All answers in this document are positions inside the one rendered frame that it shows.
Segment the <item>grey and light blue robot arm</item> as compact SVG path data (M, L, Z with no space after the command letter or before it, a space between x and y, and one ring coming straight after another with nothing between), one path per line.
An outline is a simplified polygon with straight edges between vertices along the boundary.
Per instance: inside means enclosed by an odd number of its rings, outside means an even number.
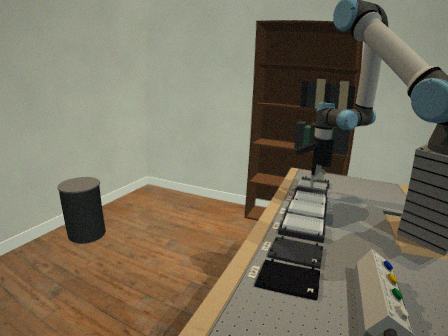
M356 109L335 109L335 104L318 103L314 136L330 140L333 127L353 130L374 123L373 106L383 60L408 87L415 114L424 121L437 123L428 148L448 156L448 75L438 66L429 66L389 29L387 15L377 4L340 0L333 21L338 30L365 43Z

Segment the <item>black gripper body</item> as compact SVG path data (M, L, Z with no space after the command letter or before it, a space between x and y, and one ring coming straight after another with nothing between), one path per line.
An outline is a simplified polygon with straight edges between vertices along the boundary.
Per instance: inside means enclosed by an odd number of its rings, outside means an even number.
M313 151L313 153L314 153L313 159L314 159L314 157L316 157L316 161L317 161L318 165L321 165L324 167L330 167L334 140L323 140L323 139L318 139L316 137L314 140L319 142L321 147L318 149L315 149ZM324 145L322 143L324 143Z

